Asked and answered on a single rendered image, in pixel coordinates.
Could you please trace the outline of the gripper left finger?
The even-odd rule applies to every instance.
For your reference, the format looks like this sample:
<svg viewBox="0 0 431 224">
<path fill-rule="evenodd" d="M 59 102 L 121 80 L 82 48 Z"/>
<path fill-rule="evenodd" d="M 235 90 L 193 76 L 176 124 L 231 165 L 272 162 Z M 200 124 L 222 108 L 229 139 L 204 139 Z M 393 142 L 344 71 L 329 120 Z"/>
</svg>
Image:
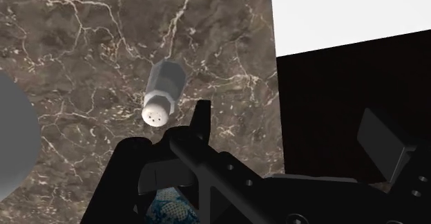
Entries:
<svg viewBox="0 0 431 224">
<path fill-rule="evenodd" d="M 148 224 L 149 205 L 167 187 L 188 200 L 201 224 L 274 224 L 264 179 L 210 147 L 210 131 L 211 103 L 200 100 L 190 125 L 168 129 L 159 143 L 121 140 L 80 224 Z"/>
</svg>

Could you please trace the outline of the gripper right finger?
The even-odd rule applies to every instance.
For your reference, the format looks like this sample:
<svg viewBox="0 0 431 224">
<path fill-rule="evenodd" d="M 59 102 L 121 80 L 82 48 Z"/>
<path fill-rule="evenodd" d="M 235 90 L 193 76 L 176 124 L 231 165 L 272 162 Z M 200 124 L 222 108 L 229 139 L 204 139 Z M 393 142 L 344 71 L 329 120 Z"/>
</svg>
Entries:
<svg viewBox="0 0 431 224">
<path fill-rule="evenodd" d="M 431 142 L 366 108 L 357 140 L 390 185 L 385 224 L 431 224 Z"/>
</svg>

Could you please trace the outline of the blue patterned round object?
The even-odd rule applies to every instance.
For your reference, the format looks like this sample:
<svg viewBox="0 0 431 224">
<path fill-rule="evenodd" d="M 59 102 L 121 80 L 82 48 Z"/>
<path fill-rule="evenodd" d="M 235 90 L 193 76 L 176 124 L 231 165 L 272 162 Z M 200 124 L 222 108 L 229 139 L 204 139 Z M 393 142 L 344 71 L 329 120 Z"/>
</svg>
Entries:
<svg viewBox="0 0 431 224">
<path fill-rule="evenodd" d="M 173 187 L 157 191 L 145 221 L 147 224 L 201 224 L 198 215 Z"/>
</svg>

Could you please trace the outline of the grey salt shaker white cap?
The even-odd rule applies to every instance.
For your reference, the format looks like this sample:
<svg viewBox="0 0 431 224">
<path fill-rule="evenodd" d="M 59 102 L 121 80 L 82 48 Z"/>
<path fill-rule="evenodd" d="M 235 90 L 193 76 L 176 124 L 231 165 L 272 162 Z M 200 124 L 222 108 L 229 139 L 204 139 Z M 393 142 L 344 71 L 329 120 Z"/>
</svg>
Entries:
<svg viewBox="0 0 431 224">
<path fill-rule="evenodd" d="M 142 119 L 151 127 L 164 126 L 175 111 L 186 84 L 180 64 L 162 60 L 153 65 L 147 82 Z"/>
</svg>

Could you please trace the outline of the grey round object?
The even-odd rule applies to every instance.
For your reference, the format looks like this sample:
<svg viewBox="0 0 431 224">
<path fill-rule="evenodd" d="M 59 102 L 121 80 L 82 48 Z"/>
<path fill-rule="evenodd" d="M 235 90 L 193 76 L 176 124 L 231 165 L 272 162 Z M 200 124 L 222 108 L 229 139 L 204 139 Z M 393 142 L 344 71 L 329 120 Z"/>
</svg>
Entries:
<svg viewBox="0 0 431 224">
<path fill-rule="evenodd" d="M 40 150 L 41 132 L 33 105 L 0 71 L 0 202 L 27 178 Z"/>
</svg>

